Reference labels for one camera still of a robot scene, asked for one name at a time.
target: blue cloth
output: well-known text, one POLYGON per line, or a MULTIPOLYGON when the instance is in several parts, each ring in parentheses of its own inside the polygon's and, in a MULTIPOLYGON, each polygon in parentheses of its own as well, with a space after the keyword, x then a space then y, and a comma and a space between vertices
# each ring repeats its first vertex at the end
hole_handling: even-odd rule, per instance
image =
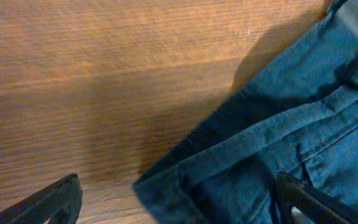
POLYGON ((358 210, 358 39, 343 1, 135 184, 160 223, 280 223, 280 171, 358 210))

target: wood grain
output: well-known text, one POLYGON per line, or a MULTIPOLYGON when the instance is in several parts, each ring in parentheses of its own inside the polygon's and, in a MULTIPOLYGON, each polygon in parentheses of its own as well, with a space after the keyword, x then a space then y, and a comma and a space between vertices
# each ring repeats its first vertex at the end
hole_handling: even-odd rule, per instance
POLYGON ((78 223, 153 223, 131 184, 324 0, 0 0, 0 210, 69 174, 78 223))

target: blue garment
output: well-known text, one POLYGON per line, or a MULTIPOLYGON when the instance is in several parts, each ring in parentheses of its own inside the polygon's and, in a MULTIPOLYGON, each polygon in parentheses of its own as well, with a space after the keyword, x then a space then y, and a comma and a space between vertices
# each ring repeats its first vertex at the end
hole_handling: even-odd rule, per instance
POLYGON ((335 16, 274 59, 135 184, 160 223, 280 223, 280 171, 358 210, 358 38, 335 16))

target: teal fabric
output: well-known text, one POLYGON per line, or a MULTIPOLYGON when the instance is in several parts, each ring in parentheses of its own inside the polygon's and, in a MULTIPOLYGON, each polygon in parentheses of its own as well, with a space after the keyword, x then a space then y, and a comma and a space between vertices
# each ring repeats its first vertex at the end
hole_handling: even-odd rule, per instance
POLYGON ((358 38, 328 15, 135 184, 160 223, 280 223, 280 171, 358 210, 358 38))

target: dark blue cloth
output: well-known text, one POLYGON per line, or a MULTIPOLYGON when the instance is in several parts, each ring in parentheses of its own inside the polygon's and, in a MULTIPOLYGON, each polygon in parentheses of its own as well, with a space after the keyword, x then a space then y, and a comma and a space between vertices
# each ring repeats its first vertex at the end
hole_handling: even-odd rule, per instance
POLYGON ((160 223, 279 223, 288 172, 358 210, 358 39, 328 15, 135 184, 160 223))

